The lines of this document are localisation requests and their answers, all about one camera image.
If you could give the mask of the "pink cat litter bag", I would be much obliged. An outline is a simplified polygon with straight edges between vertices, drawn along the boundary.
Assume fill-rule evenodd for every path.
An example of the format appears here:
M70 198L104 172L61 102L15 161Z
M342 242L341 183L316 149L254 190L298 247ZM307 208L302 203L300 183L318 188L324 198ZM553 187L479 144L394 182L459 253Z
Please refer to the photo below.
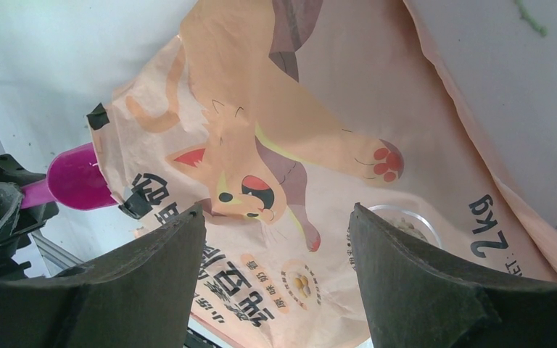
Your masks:
M202 206L203 326L235 347L356 347L356 203L557 281L557 232L482 159L462 110L402 1L198 1L88 123L112 197L148 231Z

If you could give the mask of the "magenta plastic scoop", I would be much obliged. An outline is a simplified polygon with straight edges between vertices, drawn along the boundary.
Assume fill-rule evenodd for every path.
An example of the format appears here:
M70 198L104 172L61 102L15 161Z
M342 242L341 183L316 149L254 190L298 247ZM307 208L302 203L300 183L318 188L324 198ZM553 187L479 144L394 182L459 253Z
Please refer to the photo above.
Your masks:
M56 202L74 210L116 205L91 143L57 155L46 177L22 187L23 209Z

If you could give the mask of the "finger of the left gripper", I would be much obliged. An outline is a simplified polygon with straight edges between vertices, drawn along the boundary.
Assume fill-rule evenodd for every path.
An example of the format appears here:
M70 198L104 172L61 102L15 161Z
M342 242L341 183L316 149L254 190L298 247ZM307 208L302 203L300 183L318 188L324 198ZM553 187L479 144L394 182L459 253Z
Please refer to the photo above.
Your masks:
M33 232L59 214L57 204L22 207L22 187L46 176L22 167L10 154L0 155L0 247L12 239Z

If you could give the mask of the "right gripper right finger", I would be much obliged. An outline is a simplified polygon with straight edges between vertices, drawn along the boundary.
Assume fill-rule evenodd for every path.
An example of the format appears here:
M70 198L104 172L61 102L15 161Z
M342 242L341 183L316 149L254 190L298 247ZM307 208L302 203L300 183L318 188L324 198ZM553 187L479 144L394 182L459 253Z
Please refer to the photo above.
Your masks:
M375 347L557 347L557 283L456 257L360 204L348 231Z

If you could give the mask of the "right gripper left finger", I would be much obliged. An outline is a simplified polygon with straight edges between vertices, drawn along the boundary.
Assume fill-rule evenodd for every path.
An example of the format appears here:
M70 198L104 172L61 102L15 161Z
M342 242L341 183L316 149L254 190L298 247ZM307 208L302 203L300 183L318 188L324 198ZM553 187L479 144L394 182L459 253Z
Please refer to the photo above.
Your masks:
M194 205L55 277L0 281L0 347L182 347L205 237Z

